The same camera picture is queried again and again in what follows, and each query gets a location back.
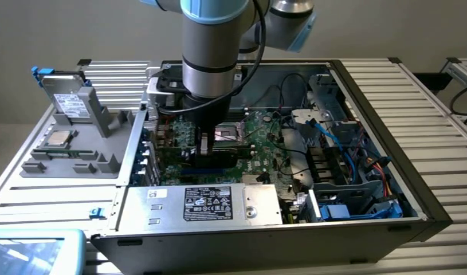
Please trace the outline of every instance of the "barcode sticker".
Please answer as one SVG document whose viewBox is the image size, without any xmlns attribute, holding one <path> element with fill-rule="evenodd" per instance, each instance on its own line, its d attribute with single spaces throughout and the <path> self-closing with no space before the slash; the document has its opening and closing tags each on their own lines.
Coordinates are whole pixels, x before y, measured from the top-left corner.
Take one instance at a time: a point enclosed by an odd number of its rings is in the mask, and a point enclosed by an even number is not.
<svg viewBox="0 0 467 275">
<path fill-rule="evenodd" d="M 69 118 L 89 118 L 89 111 L 78 95 L 54 94 L 57 102 Z"/>
</svg>

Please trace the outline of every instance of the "small sticker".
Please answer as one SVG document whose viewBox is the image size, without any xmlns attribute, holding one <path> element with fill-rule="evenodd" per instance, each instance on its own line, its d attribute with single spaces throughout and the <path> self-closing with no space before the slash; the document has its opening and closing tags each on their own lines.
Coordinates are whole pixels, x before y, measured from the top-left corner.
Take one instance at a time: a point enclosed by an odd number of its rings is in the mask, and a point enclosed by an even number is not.
<svg viewBox="0 0 467 275">
<path fill-rule="evenodd" d="M 304 192 L 300 192 L 297 194 L 297 203 L 298 203 L 298 205 L 302 205 L 305 203 L 305 193 Z"/>
<path fill-rule="evenodd" d="M 187 222 L 233 219 L 230 187 L 186 188 L 185 220 Z"/>
<path fill-rule="evenodd" d="M 149 190 L 147 197 L 150 199 L 167 198 L 167 189 L 153 189 L 153 190 Z"/>
<path fill-rule="evenodd" d="M 59 106 L 70 118 L 89 118 L 91 117 L 86 105 L 78 95 L 73 94 L 54 94 Z"/>
</svg>

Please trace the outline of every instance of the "white wall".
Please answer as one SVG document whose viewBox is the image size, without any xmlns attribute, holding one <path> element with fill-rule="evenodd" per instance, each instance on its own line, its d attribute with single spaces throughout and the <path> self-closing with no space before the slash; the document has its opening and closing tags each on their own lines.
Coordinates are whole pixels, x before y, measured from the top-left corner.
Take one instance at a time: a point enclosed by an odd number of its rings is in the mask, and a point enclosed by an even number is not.
<svg viewBox="0 0 467 275">
<path fill-rule="evenodd" d="M 467 57 L 467 0 L 316 0 L 316 7 L 304 52 L 266 57 L 397 56 L 416 71 Z M 0 0 L 0 123 L 35 122 L 50 104 L 34 65 L 179 59 L 181 19 L 139 0 Z"/>
</svg>

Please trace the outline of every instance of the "green circuit board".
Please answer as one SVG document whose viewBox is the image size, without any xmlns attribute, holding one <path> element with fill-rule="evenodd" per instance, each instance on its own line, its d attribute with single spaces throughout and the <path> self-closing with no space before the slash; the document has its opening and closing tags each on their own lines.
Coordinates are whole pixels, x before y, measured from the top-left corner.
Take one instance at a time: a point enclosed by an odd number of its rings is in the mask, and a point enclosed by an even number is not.
<svg viewBox="0 0 467 275">
<path fill-rule="evenodd" d="M 280 123 L 277 119 L 266 122 L 265 117 L 273 118 L 274 114 L 269 111 L 257 111 L 245 122 L 242 122 L 242 141 L 217 141 L 216 148 L 238 148 L 240 154 L 246 158 L 238 160 L 234 168 L 224 170 L 221 174 L 187 175 L 185 170 L 191 168 L 182 158 L 182 152 L 191 149 L 194 144 L 194 125 L 178 117 L 167 122 L 165 131 L 173 130 L 173 134 L 165 133 L 165 146 L 159 147 L 159 166 L 162 170 L 162 184 L 166 186 L 190 185 L 190 184 L 220 184 L 220 183 L 245 183 L 253 182 L 264 173 L 270 174 L 272 184 L 277 186 L 278 192 L 288 197 L 288 188 L 293 184 L 292 176 L 282 175 L 278 171 L 280 165 L 288 158 L 288 152 L 278 149 L 269 141 L 270 131 L 278 133 Z M 220 127 L 236 127 L 238 123 L 225 123 Z M 292 167 L 284 166 L 286 174 L 292 173 Z"/>
</svg>

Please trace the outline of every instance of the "blue latch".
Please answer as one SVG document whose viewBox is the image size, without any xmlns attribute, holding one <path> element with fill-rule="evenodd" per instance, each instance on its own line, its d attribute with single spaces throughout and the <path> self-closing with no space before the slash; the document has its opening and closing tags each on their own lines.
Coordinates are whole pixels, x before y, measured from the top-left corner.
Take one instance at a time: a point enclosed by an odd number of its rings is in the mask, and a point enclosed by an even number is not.
<svg viewBox="0 0 467 275">
<path fill-rule="evenodd" d="M 37 80 L 37 82 L 38 82 L 39 87 L 43 88 L 43 83 L 42 83 L 41 78 L 39 78 L 39 76 L 38 76 L 38 66 L 34 66 L 34 67 L 31 68 L 31 71 L 34 72 L 33 75 L 34 75 L 34 77 L 35 77 L 35 80 Z"/>
<path fill-rule="evenodd" d="M 320 210 L 325 220 L 350 219 L 348 205 L 326 205 Z"/>
<path fill-rule="evenodd" d="M 89 213 L 90 219 L 103 219 L 105 217 L 105 208 L 97 207 L 91 209 L 91 212 Z"/>
<path fill-rule="evenodd" d="M 53 73 L 55 73 L 55 69 L 54 68 L 43 68 L 39 71 L 39 74 L 53 74 Z"/>
</svg>

